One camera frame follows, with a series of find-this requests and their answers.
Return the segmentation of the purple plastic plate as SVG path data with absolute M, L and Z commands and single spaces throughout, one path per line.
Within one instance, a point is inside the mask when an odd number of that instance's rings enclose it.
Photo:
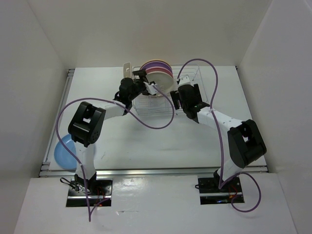
M 161 62 L 151 62 L 148 64 L 143 64 L 140 69 L 141 70 L 142 69 L 148 69 L 151 67 L 162 67 L 162 68 L 166 68 L 166 69 L 170 70 L 171 72 L 173 72 L 171 66 L 164 64 L 164 63 L 161 63 Z

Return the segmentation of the pink plastic plate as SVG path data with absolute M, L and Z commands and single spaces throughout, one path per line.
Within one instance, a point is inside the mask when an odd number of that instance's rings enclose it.
M 167 75 L 169 75 L 171 78 L 173 77 L 173 73 L 166 69 L 166 68 L 162 68 L 162 67 L 151 67 L 145 70 L 147 74 L 151 74 L 151 73 L 165 73 Z

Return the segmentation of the cream plastic plate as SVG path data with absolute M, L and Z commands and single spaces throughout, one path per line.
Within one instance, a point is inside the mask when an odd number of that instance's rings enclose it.
M 165 72 L 151 72 L 146 77 L 149 82 L 155 82 L 164 94 L 170 93 L 174 88 L 174 79 Z

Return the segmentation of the blue plastic plate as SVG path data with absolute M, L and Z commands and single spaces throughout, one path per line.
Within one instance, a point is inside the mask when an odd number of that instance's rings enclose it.
M 70 134 L 65 135 L 61 140 L 72 153 L 76 154 L 76 148 Z M 54 158 L 57 165 L 63 169 L 75 170 L 77 167 L 77 161 L 75 158 L 64 148 L 60 142 L 56 144 Z

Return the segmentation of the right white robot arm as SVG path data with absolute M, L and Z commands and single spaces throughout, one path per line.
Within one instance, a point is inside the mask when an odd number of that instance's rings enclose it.
M 230 180 L 267 152 L 256 122 L 232 118 L 202 101 L 197 84 L 185 84 L 170 92 L 175 109 L 182 109 L 187 118 L 216 129 L 221 147 L 221 166 L 214 172 L 213 185 L 220 192 Z

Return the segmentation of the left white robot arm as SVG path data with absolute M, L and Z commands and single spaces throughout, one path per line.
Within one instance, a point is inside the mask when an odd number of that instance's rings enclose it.
M 97 173 L 94 166 L 95 142 L 99 139 L 105 120 L 121 117 L 132 108 L 132 101 L 140 94 L 148 94 L 149 82 L 143 70 L 134 71 L 138 79 L 123 78 L 119 91 L 114 99 L 96 107 L 86 101 L 78 106 L 68 132 L 75 144 L 77 168 L 75 182 L 86 195 L 93 194 L 97 189 Z

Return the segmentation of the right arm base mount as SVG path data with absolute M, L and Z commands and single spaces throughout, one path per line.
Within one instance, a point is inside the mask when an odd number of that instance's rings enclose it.
M 199 190 L 201 195 L 217 196 L 224 195 L 226 197 L 234 197 L 235 195 L 242 195 L 242 187 L 238 177 L 226 183 L 221 189 L 215 184 L 213 177 L 198 178 L 198 183 L 195 188 Z

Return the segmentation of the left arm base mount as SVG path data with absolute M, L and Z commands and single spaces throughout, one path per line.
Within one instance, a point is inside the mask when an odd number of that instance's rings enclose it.
M 73 179 L 68 180 L 61 177 L 60 182 L 69 186 L 69 198 L 85 197 L 85 192 L 89 198 L 109 198 L 112 194 L 113 181 L 110 179 L 97 180 L 95 186 L 87 190 Z

